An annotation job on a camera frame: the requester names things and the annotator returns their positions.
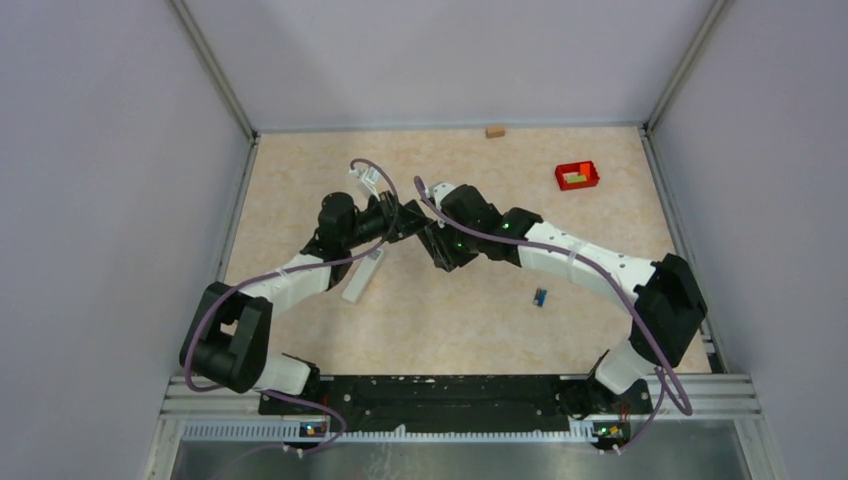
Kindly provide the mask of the blue battery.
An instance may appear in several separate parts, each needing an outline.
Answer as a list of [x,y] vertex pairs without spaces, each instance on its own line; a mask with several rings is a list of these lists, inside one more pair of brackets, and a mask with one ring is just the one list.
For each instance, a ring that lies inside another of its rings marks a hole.
[[546,296],[547,296],[547,290],[546,289],[543,289],[543,288],[537,289],[535,296],[534,296],[534,299],[533,299],[533,304],[535,306],[541,308],[545,303]]

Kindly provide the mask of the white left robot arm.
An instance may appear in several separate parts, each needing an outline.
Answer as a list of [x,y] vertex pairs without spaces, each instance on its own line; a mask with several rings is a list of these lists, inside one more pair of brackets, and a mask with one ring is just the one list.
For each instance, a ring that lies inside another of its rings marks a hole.
[[273,320],[340,283],[354,248],[411,238],[430,222],[416,201],[401,204],[389,191],[370,197],[365,209],[347,193],[325,196],[313,236],[287,264],[237,286],[216,281],[206,287],[179,353],[185,374],[236,393],[274,390],[295,412],[314,410],[321,397],[312,380],[317,367],[270,353]]

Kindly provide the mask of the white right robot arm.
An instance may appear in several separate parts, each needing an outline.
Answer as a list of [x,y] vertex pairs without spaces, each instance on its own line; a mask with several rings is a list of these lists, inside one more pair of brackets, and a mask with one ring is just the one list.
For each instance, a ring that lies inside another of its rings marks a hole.
[[415,187],[438,218],[436,257],[485,255],[518,268],[549,273],[620,306],[632,320],[629,336],[605,353],[589,375],[586,397],[600,412],[612,412],[627,390],[655,373],[685,416],[693,413],[675,368],[698,333],[708,308],[690,264],[667,254],[659,261],[599,247],[557,228],[540,215],[512,208],[500,214],[479,190],[421,178]]

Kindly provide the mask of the white remote control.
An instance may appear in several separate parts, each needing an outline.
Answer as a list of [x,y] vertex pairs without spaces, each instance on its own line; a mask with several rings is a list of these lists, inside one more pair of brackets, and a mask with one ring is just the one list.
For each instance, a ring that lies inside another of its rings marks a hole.
[[350,303],[358,303],[384,259],[385,250],[383,248],[376,249],[363,257],[350,282],[342,292],[342,299]]

